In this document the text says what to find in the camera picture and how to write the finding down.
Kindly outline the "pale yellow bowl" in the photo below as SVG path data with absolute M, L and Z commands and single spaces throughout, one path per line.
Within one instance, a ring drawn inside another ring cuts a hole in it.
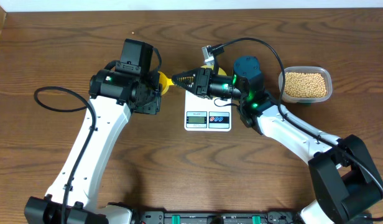
M 204 68 L 204 69 L 211 69 L 211 70 L 212 70 L 212 72 L 211 72 L 211 76 L 214 75 L 214 66 L 213 66 L 213 65 L 203 65 L 203 66 L 201 66 L 201 67 Z M 218 74 L 218 75 L 223 75 L 223 76 L 226 76 L 226 75 L 227 75 L 226 72 L 225 72 L 222 68 L 219 68 L 219 69 L 218 69 L 217 74 Z

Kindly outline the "yellow measuring scoop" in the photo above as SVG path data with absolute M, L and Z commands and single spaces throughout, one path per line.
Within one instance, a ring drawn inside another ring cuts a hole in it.
M 163 72 L 159 71 L 159 83 L 162 85 L 161 95 L 166 94 L 171 86 L 174 86 L 171 78 L 168 78 Z

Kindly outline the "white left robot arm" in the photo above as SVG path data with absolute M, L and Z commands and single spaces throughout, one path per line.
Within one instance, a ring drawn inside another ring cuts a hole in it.
M 165 75 L 100 70 L 90 80 L 90 98 L 80 132 L 44 198 L 30 197 L 28 223 L 135 223 L 139 217 L 122 203 L 98 208 L 104 170 L 117 138 L 133 113 L 157 114 L 165 93 Z

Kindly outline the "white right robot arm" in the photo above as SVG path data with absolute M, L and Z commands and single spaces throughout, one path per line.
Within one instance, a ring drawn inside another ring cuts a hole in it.
M 195 68 L 172 81 L 200 98 L 237 100 L 244 125 L 290 149 L 309 168 L 315 201 L 299 213 L 304 223 L 350 223 L 370 220 L 363 213 L 383 200 L 383 181 L 364 142 L 321 132 L 290 113 L 265 90 L 258 59 L 245 56 L 233 75 L 216 68 Z

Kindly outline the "white digital kitchen scale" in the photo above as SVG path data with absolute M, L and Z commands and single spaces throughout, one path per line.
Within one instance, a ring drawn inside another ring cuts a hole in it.
M 199 98 L 185 92 L 184 128 L 187 131 L 228 132 L 232 128 L 231 100 Z

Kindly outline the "soybeans pile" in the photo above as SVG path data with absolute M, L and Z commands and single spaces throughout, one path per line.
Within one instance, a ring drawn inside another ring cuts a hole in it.
M 322 98 L 328 93 L 325 79 L 319 73 L 287 72 L 285 92 L 294 98 Z

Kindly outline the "clear plastic container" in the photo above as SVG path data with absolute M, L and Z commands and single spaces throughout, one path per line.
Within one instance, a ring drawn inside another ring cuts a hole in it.
M 328 100 L 332 95 L 331 76 L 324 68 L 295 66 L 285 68 L 284 72 L 284 102 L 319 103 Z

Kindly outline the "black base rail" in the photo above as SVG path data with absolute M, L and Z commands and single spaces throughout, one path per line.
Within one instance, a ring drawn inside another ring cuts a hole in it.
M 297 224 L 293 212 L 266 213 L 175 213 L 145 211 L 133 214 L 130 224 Z

